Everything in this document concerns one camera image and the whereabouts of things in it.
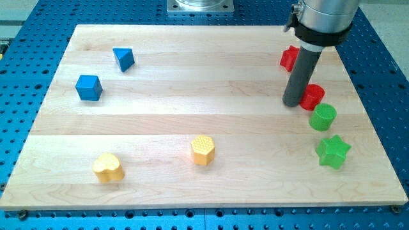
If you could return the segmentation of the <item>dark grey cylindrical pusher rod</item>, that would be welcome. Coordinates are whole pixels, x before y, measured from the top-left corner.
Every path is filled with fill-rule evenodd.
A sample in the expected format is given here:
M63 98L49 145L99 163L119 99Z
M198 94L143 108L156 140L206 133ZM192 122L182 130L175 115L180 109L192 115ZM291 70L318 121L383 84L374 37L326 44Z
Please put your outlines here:
M301 47L299 49L282 96L282 102L285 106L295 107L301 102L321 53L322 47L315 47L314 49Z

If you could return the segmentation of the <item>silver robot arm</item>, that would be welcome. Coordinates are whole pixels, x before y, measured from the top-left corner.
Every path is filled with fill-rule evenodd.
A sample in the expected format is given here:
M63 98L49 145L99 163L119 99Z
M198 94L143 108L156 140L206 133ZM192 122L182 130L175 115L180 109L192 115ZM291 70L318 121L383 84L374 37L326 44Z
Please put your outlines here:
M347 39L359 3L359 0L299 0L291 5L283 31L294 29L300 50L282 96L284 105L295 107L300 103L323 49Z

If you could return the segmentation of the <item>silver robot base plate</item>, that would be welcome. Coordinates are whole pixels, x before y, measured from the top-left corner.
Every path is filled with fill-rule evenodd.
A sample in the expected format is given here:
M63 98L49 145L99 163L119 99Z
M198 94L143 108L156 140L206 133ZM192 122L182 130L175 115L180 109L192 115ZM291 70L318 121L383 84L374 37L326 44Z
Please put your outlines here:
M167 13L233 13L233 0L167 0Z

